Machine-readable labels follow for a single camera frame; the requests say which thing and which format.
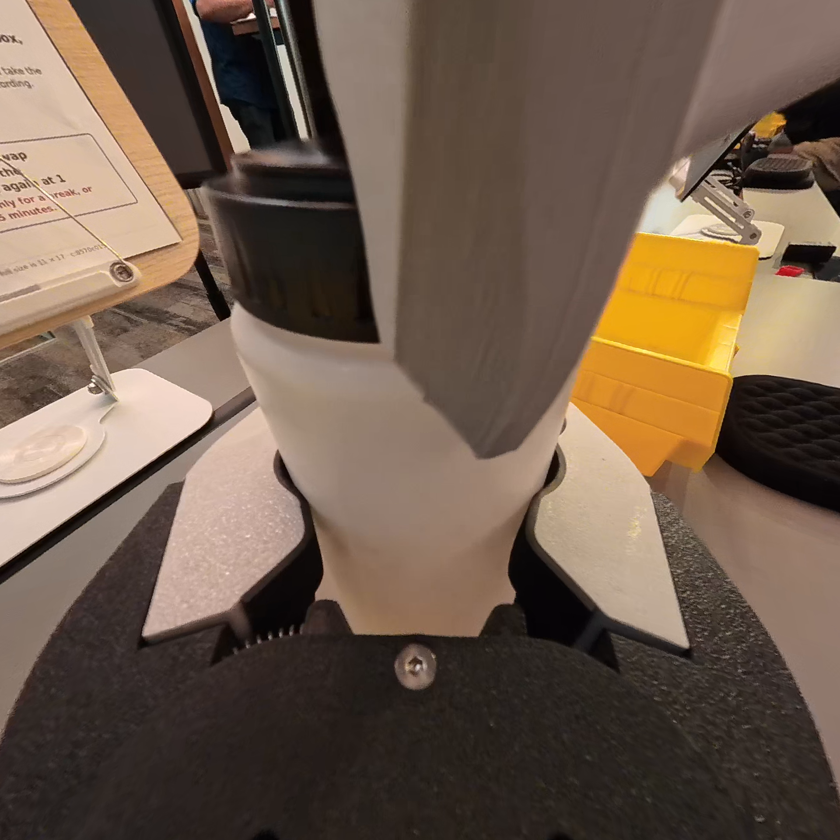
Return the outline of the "white plastic bottle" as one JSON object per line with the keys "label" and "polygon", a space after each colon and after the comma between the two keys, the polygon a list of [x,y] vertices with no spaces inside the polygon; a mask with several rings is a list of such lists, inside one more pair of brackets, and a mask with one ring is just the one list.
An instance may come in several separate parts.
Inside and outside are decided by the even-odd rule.
{"label": "white plastic bottle", "polygon": [[289,332],[234,306],[236,352],[309,504],[318,599],[354,633],[473,637],[516,594],[509,562],[548,475],[566,385],[521,446],[477,458],[379,343]]}

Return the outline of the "black mesh wrist pad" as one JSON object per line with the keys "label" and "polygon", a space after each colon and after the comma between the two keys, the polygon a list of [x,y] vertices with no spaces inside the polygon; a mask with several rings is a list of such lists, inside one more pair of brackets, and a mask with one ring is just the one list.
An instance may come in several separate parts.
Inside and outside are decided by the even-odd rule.
{"label": "black mesh wrist pad", "polygon": [[716,454],[764,487],[839,512],[839,389],[768,374],[734,378]]}
{"label": "black mesh wrist pad", "polygon": [[742,172],[741,189],[801,191],[815,184],[812,163],[796,154],[769,154]]}

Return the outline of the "black bottle lid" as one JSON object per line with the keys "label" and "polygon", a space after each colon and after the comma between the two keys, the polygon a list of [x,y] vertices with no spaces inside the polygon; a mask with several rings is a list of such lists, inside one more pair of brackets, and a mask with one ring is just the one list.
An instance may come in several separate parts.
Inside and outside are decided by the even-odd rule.
{"label": "black bottle lid", "polygon": [[361,215],[340,150],[315,140],[249,150],[201,193],[244,310],[313,338],[380,341]]}

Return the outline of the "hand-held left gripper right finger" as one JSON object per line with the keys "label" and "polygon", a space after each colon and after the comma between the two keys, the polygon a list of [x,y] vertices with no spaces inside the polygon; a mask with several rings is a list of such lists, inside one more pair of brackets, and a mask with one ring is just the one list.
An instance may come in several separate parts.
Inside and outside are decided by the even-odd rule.
{"label": "hand-held left gripper right finger", "polygon": [[573,646],[591,651],[608,632],[687,654],[690,641],[646,479],[573,404],[557,454],[563,469],[535,497],[526,535],[589,613]]}

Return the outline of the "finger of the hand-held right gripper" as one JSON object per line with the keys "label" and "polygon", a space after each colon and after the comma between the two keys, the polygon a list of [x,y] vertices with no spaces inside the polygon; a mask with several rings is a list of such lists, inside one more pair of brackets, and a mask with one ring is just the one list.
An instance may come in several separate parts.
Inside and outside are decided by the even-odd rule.
{"label": "finger of the hand-held right gripper", "polygon": [[394,361],[479,459],[571,377],[724,2],[314,2]]}
{"label": "finger of the hand-held right gripper", "polygon": [[838,1],[717,3],[676,158],[838,78]]}

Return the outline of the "printed instruction sheet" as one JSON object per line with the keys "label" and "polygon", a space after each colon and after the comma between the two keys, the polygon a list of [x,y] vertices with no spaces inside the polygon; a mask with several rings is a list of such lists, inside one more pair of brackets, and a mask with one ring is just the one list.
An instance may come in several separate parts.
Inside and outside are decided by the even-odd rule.
{"label": "printed instruction sheet", "polygon": [[181,240],[29,5],[2,2],[2,295]]}

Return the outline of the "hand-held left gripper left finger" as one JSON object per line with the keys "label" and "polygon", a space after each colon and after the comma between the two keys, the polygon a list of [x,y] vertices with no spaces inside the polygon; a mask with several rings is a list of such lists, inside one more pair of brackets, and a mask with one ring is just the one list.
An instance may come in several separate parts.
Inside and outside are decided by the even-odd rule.
{"label": "hand-held left gripper left finger", "polygon": [[312,515],[268,424],[250,413],[188,472],[142,636],[221,627],[237,644],[302,624],[319,588]]}

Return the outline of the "tilted panel stand white base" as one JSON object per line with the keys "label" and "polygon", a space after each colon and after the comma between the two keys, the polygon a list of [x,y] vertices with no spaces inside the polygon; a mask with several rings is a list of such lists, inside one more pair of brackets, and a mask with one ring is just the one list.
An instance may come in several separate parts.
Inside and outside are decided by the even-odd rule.
{"label": "tilted panel stand white base", "polygon": [[668,183],[675,197],[682,203],[693,201],[703,212],[687,216],[671,236],[751,246],[759,251],[760,260],[774,256],[784,226],[758,221],[754,209],[726,184],[721,168],[748,134],[749,129],[730,133],[674,164]]}

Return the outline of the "black metal pole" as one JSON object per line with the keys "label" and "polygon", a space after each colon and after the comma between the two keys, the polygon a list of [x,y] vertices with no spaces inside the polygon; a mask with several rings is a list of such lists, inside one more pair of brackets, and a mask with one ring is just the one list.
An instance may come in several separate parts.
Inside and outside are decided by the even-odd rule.
{"label": "black metal pole", "polygon": [[285,133],[298,140],[315,140],[312,105],[303,76],[297,33],[287,1],[254,1],[259,39],[266,55],[271,85]]}

